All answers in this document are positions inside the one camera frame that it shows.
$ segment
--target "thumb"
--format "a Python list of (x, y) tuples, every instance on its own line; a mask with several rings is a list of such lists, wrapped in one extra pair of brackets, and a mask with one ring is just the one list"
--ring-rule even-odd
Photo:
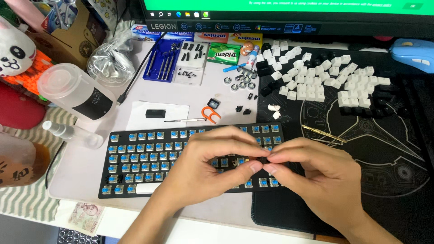
[(262, 163), (258, 160), (247, 161), (235, 169), (216, 175), (215, 181), (218, 188), (225, 192), (234, 186), (246, 183), (254, 173), (262, 169)]
[(292, 170), (282, 164), (264, 164), (263, 169), (274, 176), (282, 185), (301, 197), (305, 193), (312, 192), (314, 188), (313, 183), (309, 179), (292, 172)]

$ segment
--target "glue tube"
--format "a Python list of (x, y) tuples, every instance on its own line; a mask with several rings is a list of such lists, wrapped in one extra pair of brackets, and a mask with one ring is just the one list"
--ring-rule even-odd
[(253, 65), (255, 64), (256, 55), (258, 55), (258, 52), (259, 52), (259, 46), (255, 45), (253, 50), (250, 52), (249, 60), (247, 61), (246, 66), (245, 66), (246, 69), (251, 69), (253, 67)]

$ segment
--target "green screen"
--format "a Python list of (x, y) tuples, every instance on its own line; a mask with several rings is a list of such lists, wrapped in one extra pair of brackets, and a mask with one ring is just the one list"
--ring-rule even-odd
[(351, 12), (434, 15), (434, 0), (255, 1), (145, 0), (147, 10)]

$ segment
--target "banknote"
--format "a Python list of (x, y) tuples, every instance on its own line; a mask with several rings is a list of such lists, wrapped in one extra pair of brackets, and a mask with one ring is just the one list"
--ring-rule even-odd
[(69, 228), (94, 236), (103, 212), (104, 207), (102, 206), (79, 202), (69, 217)]

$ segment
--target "switch puller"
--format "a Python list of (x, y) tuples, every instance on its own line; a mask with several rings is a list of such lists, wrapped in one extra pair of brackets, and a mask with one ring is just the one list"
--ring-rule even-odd
[[(205, 112), (205, 110), (207, 110), (207, 109), (211, 110), (211, 114), (210, 114), (210, 115), (205, 115), (204, 112)], [(208, 119), (209, 121), (211, 121), (211, 123), (215, 124), (216, 122), (215, 122), (214, 120), (211, 119), (211, 117), (212, 117), (213, 115), (216, 115), (217, 117), (219, 117), (219, 118), (221, 119), (221, 116), (220, 116), (218, 113), (216, 113), (216, 112), (214, 111), (214, 109), (212, 109), (210, 106), (206, 106), (206, 107), (204, 107), (204, 108), (202, 109), (202, 116), (203, 116), (204, 118)]]

